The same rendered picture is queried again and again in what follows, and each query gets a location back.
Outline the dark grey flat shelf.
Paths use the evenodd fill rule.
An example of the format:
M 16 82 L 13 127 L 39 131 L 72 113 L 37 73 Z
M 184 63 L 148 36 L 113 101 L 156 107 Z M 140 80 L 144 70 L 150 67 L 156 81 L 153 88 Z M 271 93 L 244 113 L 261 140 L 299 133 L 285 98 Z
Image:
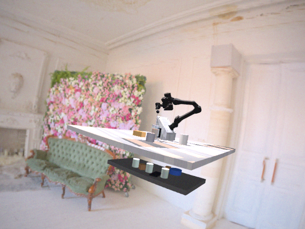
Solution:
M 122 159 L 111 159 L 108 160 L 108 164 L 114 166 L 126 173 L 130 173 L 141 179 L 147 180 L 148 182 L 154 183 L 158 186 L 164 187 L 166 189 L 175 191 L 177 193 L 188 195 L 190 192 L 196 190 L 201 185 L 205 184 L 206 179 L 196 177 L 190 174 L 181 173 L 181 176 L 168 175 L 167 179 L 149 176 L 146 170 L 140 170 L 139 167 L 132 167 L 133 158 L 122 158 Z M 161 172 L 162 166 L 153 163 L 153 172 Z

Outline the blue short cylinder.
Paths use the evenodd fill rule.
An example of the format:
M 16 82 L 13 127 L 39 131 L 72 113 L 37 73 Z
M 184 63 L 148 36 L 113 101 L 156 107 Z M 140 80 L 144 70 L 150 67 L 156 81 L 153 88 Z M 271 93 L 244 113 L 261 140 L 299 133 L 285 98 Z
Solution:
M 169 173 L 170 175 L 181 176 L 182 170 L 179 168 L 171 167 Z

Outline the orange rectangular block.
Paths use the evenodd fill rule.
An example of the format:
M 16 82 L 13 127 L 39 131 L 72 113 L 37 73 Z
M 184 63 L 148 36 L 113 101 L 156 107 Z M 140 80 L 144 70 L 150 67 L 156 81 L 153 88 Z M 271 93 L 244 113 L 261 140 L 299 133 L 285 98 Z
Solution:
M 132 135 L 133 136 L 138 136 L 138 137 L 146 137 L 146 132 L 133 130 L 133 134 Z

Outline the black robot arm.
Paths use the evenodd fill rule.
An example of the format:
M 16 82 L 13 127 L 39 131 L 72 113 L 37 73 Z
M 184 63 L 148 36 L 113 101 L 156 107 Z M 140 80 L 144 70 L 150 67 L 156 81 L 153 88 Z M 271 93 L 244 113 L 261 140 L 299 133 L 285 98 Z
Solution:
M 194 109 L 182 116 L 176 116 L 174 119 L 174 122 L 171 125 L 168 125 L 169 128 L 171 130 L 174 130 L 176 127 L 178 127 L 178 124 L 185 118 L 188 118 L 190 116 L 192 116 L 193 114 L 197 114 L 201 112 L 201 107 L 195 102 L 195 101 L 189 101 L 189 100 L 181 100 L 178 98 L 173 98 L 171 96 L 171 93 L 164 93 L 164 96 L 161 100 L 163 103 L 167 103 L 170 102 L 171 104 L 174 105 L 179 105 L 179 104 L 189 104 L 189 105 L 193 105 Z

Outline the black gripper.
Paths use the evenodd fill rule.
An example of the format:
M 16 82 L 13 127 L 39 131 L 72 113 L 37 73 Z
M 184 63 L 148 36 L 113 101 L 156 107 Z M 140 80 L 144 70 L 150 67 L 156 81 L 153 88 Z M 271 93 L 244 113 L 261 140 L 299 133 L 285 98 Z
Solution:
M 170 102 L 168 102 L 168 104 L 167 103 L 163 103 L 163 104 L 155 103 L 155 105 L 156 105 L 156 110 L 160 109 L 161 107 L 164 108 L 164 111 L 173 110 L 173 104 L 171 104 Z

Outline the glass french press with black knob plunger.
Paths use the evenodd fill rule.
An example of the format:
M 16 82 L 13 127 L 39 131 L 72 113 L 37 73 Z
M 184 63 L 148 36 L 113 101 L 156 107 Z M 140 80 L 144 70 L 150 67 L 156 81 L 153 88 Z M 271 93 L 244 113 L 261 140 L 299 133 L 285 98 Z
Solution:
M 159 110 L 156 111 L 157 114 L 160 112 Z M 159 131 L 160 129 L 160 131 Z M 158 136 L 158 131 L 159 131 L 159 136 Z M 152 125 L 151 133 L 155 134 L 155 141 L 158 141 L 157 138 L 160 138 L 161 136 L 161 128 L 159 128 L 159 125 Z

